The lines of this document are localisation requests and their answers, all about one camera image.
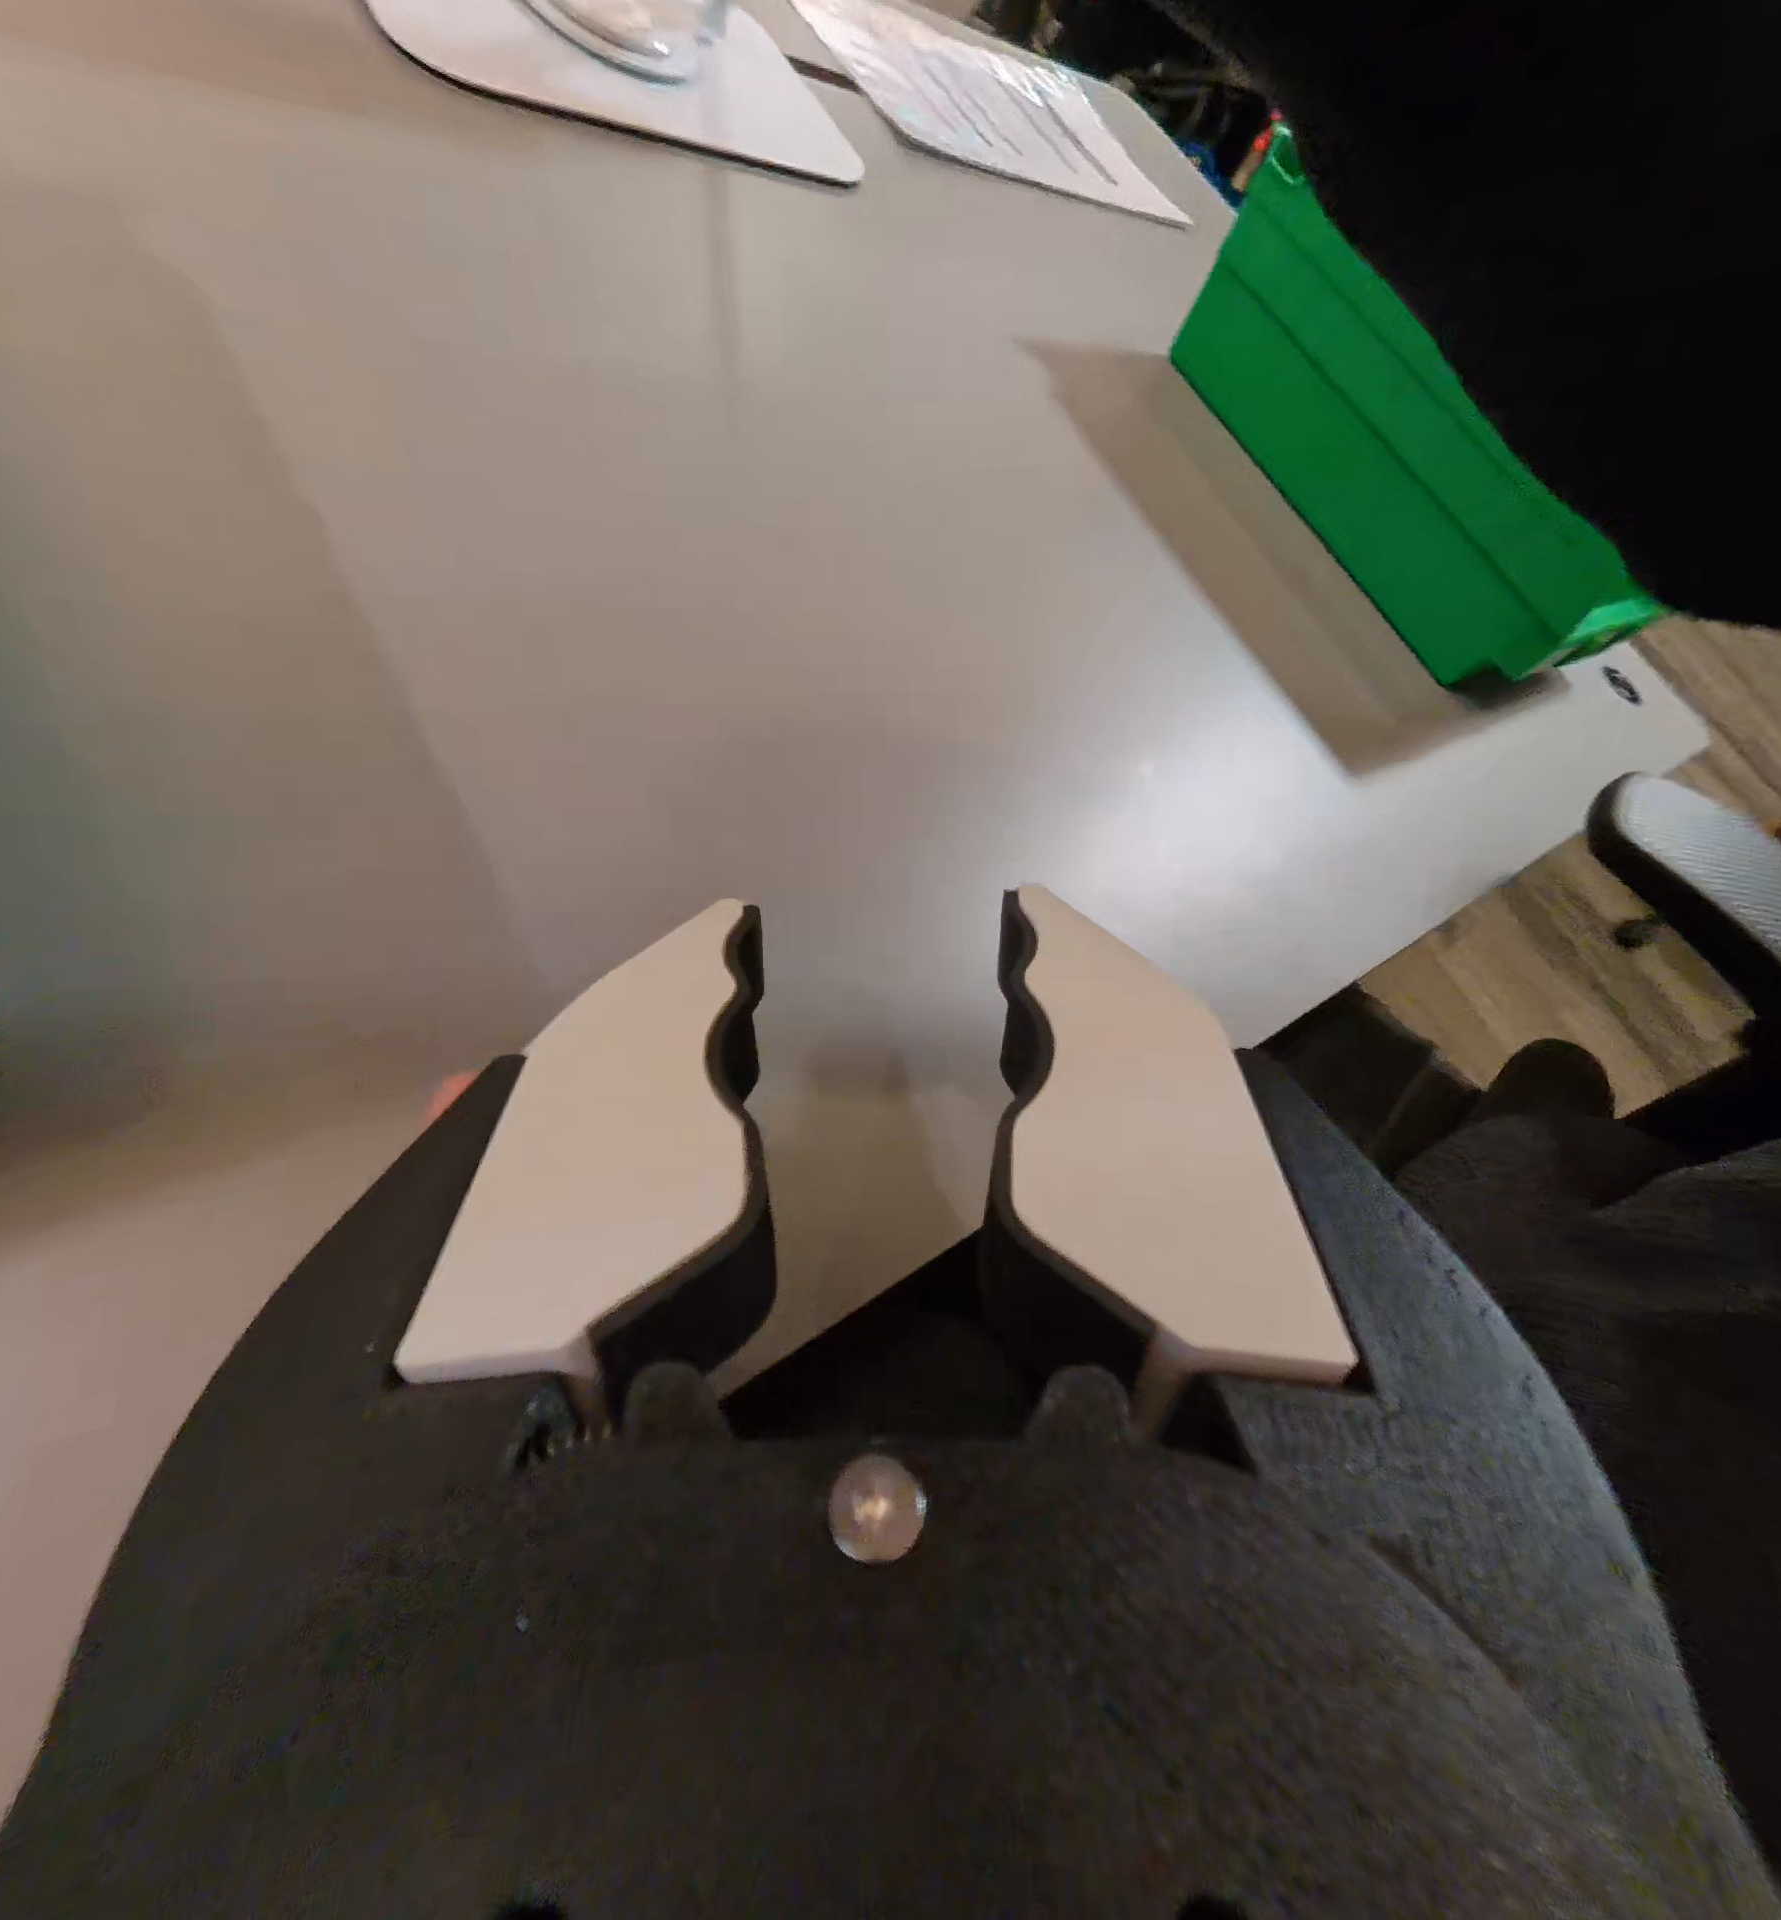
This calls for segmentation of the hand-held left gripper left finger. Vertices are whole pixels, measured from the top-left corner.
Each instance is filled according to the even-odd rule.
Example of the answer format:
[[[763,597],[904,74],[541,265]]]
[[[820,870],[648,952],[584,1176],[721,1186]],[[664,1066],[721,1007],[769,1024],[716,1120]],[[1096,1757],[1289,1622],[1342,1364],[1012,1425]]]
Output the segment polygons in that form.
[[[756,1084],[761,919],[716,901],[526,1045],[394,1355],[407,1385],[708,1370],[776,1301]]]

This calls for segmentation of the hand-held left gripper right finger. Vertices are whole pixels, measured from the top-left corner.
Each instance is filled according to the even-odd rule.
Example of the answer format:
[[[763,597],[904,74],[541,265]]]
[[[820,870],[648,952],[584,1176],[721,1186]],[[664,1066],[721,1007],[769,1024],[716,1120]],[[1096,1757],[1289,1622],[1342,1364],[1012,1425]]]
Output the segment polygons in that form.
[[[992,1323],[1160,1436],[1207,1379],[1344,1386],[1359,1346],[1210,1007],[1040,884],[1001,903]]]

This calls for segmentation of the grey desk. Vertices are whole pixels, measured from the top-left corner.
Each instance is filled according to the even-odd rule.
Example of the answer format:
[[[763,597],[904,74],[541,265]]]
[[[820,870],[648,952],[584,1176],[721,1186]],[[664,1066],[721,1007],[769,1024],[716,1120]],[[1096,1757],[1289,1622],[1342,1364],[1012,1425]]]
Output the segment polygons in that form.
[[[759,905],[780,1299],[982,1221],[1001,896],[1273,1037],[1707,731],[1436,689],[1168,362],[1162,227],[460,92],[360,4],[0,4],[0,1820],[141,1488],[417,1135]]]

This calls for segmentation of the person's dark trouser leg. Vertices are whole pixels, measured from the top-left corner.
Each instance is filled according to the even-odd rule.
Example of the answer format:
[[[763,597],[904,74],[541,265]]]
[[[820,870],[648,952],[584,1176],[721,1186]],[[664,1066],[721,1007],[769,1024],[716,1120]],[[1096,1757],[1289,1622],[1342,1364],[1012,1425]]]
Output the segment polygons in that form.
[[[1612,1115],[1618,1093],[1609,1070],[1572,1040],[1534,1040],[1519,1047],[1469,1111],[1471,1122]]]

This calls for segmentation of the person's torso in black sweater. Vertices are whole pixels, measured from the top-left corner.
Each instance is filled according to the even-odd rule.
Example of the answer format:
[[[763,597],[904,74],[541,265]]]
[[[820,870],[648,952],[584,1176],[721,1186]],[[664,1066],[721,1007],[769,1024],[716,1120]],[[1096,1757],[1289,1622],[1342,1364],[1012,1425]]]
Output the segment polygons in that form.
[[[1468,1111],[1400,1187],[1597,1452],[1781,1880],[1781,1138],[1693,1160],[1620,1117]]]

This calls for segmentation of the green plastic bin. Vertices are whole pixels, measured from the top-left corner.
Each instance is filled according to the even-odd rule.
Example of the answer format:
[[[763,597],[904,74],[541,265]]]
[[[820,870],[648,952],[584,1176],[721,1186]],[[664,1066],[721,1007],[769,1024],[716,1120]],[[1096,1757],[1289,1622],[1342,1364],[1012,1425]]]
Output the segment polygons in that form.
[[[1169,358],[1438,685],[1530,680],[1666,612],[1333,227],[1286,124]]]

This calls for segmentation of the white flat stand base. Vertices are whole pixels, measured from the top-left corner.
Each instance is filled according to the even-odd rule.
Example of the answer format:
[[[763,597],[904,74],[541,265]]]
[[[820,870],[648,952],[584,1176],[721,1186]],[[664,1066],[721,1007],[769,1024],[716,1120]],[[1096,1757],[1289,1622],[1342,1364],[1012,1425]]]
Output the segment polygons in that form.
[[[864,159],[758,21],[732,12],[675,71],[638,71],[548,5],[367,1],[383,38],[437,79],[518,109],[623,130],[787,178],[854,189]]]

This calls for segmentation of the laminated paper sheet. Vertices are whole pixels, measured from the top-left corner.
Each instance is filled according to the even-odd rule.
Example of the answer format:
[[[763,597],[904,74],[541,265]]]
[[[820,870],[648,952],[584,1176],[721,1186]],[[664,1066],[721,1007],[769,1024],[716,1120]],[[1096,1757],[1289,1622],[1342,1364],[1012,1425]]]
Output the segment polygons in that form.
[[[1068,74],[955,38],[879,1],[798,1],[837,67],[913,147],[1069,200],[1166,227],[1190,215],[1137,166]]]

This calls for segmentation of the clear stand bracket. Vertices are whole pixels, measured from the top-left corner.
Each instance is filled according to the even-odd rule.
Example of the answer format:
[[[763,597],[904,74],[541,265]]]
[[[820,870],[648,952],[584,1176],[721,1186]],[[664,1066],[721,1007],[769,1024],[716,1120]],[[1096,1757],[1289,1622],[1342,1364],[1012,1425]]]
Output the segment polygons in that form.
[[[734,1],[526,1],[545,27],[638,79],[688,84],[722,43]]]

